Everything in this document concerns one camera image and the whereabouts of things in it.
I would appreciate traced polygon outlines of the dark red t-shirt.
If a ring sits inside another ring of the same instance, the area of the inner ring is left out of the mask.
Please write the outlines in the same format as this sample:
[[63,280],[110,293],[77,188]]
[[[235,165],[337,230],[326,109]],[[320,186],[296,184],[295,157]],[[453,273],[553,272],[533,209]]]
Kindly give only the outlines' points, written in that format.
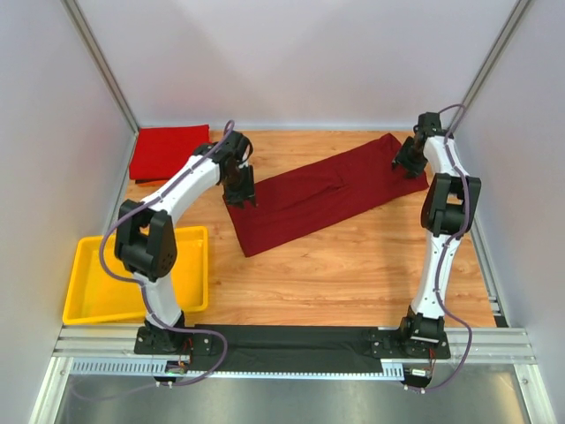
[[244,256],[261,254],[428,188],[425,175],[393,168],[401,148],[388,133],[377,140],[255,184],[257,206],[228,206]]

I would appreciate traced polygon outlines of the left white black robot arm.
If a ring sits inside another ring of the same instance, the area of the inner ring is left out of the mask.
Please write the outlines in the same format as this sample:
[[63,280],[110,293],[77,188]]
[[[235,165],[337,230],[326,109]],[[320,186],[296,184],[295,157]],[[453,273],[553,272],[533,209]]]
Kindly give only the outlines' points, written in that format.
[[183,331],[184,315],[172,286],[177,261],[175,229],[185,211],[207,190],[223,187],[229,206],[256,205],[252,142],[229,122],[222,139],[197,147],[187,162],[157,191],[141,201],[126,200],[111,227],[114,255],[130,277],[112,277],[140,287],[147,322],[171,333]]

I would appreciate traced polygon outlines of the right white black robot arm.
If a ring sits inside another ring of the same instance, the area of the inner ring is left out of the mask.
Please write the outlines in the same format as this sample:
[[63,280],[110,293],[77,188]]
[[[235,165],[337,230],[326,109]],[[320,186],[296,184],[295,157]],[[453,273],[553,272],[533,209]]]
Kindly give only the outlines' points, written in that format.
[[445,294],[456,251],[470,231],[481,190],[481,180],[462,166],[455,139],[442,127],[439,112],[418,116],[414,134],[407,138],[392,161],[407,178],[417,178],[429,165],[433,180],[420,214],[426,230],[426,258],[417,295],[401,321],[409,341],[439,345],[444,338]]

